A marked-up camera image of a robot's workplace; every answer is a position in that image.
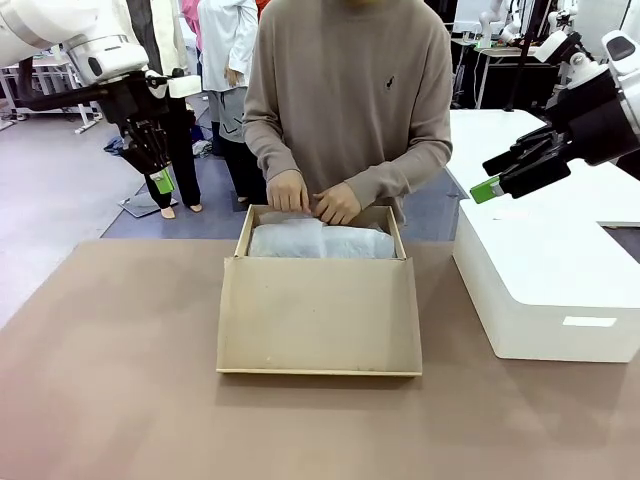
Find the person's left hand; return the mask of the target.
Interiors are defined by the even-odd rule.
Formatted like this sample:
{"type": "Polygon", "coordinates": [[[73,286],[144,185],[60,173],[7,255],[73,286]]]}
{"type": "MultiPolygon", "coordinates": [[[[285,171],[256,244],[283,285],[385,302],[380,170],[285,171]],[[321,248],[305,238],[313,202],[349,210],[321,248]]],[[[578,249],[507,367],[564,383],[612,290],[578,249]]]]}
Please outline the person's left hand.
{"type": "Polygon", "coordinates": [[[346,182],[315,194],[314,216],[327,225],[347,225],[362,211],[354,191],[346,182]]]}

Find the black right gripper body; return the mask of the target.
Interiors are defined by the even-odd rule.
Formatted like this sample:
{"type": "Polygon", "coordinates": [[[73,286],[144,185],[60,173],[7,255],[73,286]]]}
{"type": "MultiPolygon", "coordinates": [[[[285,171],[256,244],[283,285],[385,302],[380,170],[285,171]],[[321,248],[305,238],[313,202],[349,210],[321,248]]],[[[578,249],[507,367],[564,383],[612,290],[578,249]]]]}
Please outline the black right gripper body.
{"type": "Polygon", "coordinates": [[[596,166],[628,153],[628,118],[608,68],[550,99],[547,117],[565,162],[582,159],[596,166]]]}

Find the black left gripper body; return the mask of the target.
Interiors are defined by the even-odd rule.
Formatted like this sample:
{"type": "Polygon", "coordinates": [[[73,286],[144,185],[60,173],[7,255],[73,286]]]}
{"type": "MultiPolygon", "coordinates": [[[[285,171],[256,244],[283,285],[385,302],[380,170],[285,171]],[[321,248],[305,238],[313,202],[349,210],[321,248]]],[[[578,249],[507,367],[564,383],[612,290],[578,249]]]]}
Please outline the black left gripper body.
{"type": "Polygon", "coordinates": [[[168,81],[153,70],[131,72],[98,84],[106,92],[98,104],[105,119],[120,130],[157,130],[169,112],[168,81]]]}

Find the person's right hand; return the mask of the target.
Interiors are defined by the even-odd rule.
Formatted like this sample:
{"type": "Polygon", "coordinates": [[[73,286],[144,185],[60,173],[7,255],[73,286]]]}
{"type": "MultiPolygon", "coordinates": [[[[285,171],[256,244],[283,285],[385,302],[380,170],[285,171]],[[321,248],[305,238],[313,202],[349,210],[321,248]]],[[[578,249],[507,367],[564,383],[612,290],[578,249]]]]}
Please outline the person's right hand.
{"type": "Polygon", "coordinates": [[[286,170],[267,181],[268,205],[276,211],[310,212],[306,183],[298,170],[286,170]]]}

